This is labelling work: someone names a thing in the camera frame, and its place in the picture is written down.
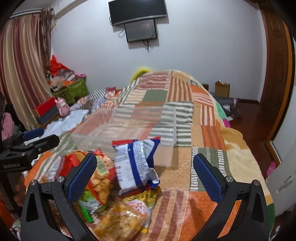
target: clothes pile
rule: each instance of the clothes pile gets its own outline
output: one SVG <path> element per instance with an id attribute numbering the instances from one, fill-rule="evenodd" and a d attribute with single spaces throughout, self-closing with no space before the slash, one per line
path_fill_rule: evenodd
<path id="1" fill-rule="evenodd" d="M 211 93 L 214 99 L 221 105 L 223 111 L 227 116 L 227 120 L 231 121 L 233 119 L 240 119 L 242 116 L 238 110 L 238 98 L 224 98 L 221 96 L 215 95 L 215 93 Z"/>
<path id="2" fill-rule="evenodd" d="M 48 85 L 52 92 L 58 91 L 62 87 L 66 87 L 75 81 L 86 78 L 85 74 L 76 74 L 65 65 L 58 63 L 55 56 L 52 56 L 50 67 L 46 75 Z"/>

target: green basket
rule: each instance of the green basket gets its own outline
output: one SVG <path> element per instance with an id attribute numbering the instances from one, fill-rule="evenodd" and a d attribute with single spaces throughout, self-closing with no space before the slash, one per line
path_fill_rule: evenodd
<path id="1" fill-rule="evenodd" d="M 86 87 L 85 78 L 81 78 L 75 81 L 73 84 L 60 88 L 54 93 L 55 98 L 64 98 L 68 105 L 73 105 L 76 103 L 76 99 L 80 99 L 89 94 Z"/>

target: white wall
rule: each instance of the white wall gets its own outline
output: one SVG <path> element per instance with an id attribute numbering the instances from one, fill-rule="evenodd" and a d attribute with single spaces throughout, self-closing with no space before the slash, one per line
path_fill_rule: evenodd
<path id="1" fill-rule="evenodd" d="M 53 51 L 87 74 L 90 91 L 122 88 L 146 66 L 185 71 L 210 91 L 220 79 L 231 84 L 231 97 L 257 100 L 266 65 L 258 6 L 245 0 L 166 0 L 166 6 L 168 19 L 157 20 L 159 40 L 151 41 L 150 53 L 118 37 L 108 0 L 87 0 L 61 17 L 52 31 Z"/>
<path id="2" fill-rule="evenodd" d="M 273 141 L 274 147 L 276 148 L 281 161 L 285 160 L 288 153 L 292 150 L 295 141 L 296 141 L 296 88 L 294 85 L 287 113 L 279 129 L 279 132 L 277 133 Z"/>

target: wooden door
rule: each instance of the wooden door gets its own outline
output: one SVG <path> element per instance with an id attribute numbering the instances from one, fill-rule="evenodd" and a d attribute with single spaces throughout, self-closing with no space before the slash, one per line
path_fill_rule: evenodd
<path id="1" fill-rule="evenodd" d="M 276 122 L 277 118 L 282 119 L 283 104 L 289 101 L 285 95 L 291 89 L 293 42 L 289 30 L 273 8 L 262 7 L 261 12 L 267 40 L 267 68 L 260 105 L 264 114 Z"/>

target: stuffed animal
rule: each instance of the stuffed animal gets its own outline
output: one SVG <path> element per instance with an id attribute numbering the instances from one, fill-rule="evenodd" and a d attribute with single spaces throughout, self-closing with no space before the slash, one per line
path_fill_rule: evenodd
<path id="1" fill-rule="evenodd" d="M 67 115 L 70 114 L 70 107 L 66 104 L 66 101 L 64 98 L 58 98 L 55 100 L 57 104 L 57 108 L 59 109 L 59 114 L 61 117 L 65 118 Z"/>

